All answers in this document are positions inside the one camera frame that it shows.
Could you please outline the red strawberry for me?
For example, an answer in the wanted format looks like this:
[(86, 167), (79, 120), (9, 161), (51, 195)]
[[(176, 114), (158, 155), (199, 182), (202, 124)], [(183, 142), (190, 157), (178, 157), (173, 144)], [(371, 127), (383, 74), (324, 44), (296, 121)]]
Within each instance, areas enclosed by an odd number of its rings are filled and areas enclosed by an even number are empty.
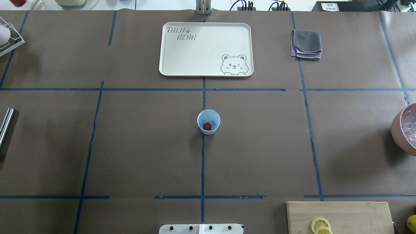
[(206, 122), (202, 125), (203, 130), (205, 131), (211, 131), (212, 130), (212, 126), (209, 122)]

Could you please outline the ice cube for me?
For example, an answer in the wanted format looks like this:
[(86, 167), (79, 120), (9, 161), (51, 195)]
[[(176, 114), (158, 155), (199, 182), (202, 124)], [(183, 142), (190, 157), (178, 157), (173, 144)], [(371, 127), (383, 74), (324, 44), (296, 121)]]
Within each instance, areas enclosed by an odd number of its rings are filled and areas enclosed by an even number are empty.
[(212, 129), (215, 129), (217, 124), (215, 123), (215, 121), (210, 121), (210, 124), (212, 126)]

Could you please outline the steel muddler black tip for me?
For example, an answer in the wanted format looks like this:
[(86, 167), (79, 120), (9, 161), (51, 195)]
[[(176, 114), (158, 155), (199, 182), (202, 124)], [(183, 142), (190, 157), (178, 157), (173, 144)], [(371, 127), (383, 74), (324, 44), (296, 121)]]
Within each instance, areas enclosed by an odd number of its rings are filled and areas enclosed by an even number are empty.
[(8, 108), (0, 129), (0, 148), (2, 148), (10, 123), (14, 115), (15, 109)]

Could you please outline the light blue plastic cup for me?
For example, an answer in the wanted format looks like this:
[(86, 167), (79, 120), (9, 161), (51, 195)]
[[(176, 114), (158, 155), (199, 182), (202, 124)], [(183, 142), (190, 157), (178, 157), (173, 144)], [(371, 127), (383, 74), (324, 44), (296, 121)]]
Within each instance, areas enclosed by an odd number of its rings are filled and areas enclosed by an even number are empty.
[(214, 110), (204, 110), (197, 116), (197, 124), (204, 135), (212, 135), (220, 126), (221, 118)]

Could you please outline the pink bowl of ice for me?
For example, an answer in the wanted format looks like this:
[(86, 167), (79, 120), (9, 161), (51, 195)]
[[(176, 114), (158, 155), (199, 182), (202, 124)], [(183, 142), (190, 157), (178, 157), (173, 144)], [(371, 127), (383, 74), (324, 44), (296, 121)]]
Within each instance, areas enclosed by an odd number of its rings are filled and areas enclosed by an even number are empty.
[(391, 134), (395, 143), (404, 152), (415, 156), (415, 111), (416, 104), (407, 105), (393, 119)]

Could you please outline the cream bear serving tray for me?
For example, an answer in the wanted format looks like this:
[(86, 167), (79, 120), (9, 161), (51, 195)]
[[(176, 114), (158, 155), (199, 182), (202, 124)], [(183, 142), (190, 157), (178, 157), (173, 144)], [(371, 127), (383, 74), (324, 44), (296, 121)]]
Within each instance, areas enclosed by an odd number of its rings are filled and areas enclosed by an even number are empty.
[(254, 72), (246, 23), (168, 22), (162, 27), (159, 72), (171, 77), (248, 77)]

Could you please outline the purple folded cloth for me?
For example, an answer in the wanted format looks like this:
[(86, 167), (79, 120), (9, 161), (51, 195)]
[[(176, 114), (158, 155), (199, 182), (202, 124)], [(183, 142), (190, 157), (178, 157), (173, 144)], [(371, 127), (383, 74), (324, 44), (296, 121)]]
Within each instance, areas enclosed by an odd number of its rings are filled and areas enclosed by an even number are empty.
[(295, 46), (291, 46), (291, 54), (292, 57), (303, 58), (303, 59), (321, 59), (321, 51), (312, 51), (312, 52), (305, 52), (297, 49)]

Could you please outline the grey folded cloth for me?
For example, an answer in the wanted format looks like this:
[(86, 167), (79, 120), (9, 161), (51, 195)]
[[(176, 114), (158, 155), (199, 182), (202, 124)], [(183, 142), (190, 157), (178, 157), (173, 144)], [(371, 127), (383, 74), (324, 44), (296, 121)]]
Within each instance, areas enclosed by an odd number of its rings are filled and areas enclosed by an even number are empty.
[(291, 37), (291, 46), (305, 52), (320, 50), (322, 52), (321, 33), (313, 31), (293, 30)]

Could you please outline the lemon slice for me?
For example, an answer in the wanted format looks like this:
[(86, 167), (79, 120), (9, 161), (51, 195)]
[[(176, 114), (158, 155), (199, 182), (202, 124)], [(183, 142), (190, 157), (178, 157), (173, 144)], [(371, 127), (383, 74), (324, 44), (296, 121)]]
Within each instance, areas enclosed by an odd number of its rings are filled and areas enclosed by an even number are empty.
[(315, 230), (317, 230), (318, 228), (321, 228), (321, 227), (328, 227), (328, 228), (331, 229), (330, 223), (327, 221), (327, 219), (322, 218), (322, 217), (317, 217), (314, 220), (312, 220), (310, 226), (311, 226), (312, 233), (314, 233)]
[(314, 234), (333, 234), (333, 232), (328, 227), (321, 227), (315, 230)]

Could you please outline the bamboo cutting board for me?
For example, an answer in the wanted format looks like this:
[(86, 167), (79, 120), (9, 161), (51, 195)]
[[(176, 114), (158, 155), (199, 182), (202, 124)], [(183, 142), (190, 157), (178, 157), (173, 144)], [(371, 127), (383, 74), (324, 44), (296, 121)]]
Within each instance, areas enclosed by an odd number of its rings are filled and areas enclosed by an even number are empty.
[(290, 234), (312, 234), (312, 221), (327, 219), (334, 234), (393, 234), (394, 225), (386, 202), (287, 201)]

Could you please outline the whole yellow lemon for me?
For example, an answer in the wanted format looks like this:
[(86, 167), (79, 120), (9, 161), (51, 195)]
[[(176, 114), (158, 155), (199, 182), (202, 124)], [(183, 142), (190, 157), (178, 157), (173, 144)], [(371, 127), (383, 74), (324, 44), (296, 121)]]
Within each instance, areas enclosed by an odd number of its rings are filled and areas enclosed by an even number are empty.
[(407, 227), (413, 234), (416, 234), (416, 215), (407, 218)]

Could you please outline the aluminium frame post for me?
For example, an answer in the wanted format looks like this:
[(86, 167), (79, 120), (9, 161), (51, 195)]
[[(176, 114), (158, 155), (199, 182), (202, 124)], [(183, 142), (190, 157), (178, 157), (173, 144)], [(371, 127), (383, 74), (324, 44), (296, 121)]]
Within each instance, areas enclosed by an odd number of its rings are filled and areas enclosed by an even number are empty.
[(196, 0), (196, 15), (211, 15), (211, 0)]

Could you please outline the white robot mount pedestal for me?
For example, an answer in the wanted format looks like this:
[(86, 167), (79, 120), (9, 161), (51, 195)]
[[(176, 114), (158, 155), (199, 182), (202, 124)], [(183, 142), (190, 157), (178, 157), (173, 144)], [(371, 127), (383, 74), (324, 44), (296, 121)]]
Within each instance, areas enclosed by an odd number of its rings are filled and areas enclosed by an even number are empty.
[(241, 224), (172, 224), (162, 225), (159, 234), (244, 234)]

